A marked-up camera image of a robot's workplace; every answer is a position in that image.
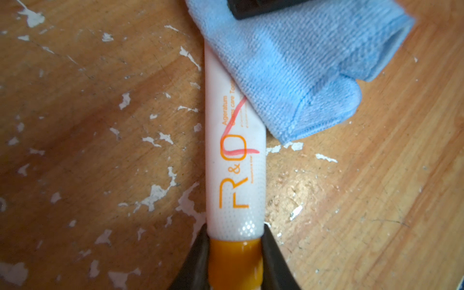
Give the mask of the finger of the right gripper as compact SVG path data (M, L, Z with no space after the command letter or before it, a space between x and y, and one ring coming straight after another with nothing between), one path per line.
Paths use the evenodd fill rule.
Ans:
M228 0L228 8L237 20L276 12L308 0Z

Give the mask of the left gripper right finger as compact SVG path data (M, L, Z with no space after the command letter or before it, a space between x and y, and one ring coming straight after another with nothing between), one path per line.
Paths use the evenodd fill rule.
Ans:
M261 244L263 256L263 282L261 289L301 290L267 224L264 225Z

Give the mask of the blue microfiber cloth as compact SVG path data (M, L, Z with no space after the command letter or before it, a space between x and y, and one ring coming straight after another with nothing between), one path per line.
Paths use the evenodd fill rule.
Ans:
M238 20L226 1L187 1L207 45L285 144L351 118L414 26L395 1L309 1Z

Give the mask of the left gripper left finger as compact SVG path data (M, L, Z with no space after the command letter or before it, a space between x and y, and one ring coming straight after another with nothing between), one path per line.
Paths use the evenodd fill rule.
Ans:
M210 239L204 224L169 290L209 290L208 264Z

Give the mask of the orange cap toothpaste tube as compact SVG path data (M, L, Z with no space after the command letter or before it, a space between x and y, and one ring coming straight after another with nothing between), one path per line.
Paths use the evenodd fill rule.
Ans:
M266 129L210 47L205 47L208 280L215 290L258 290L266 201Z

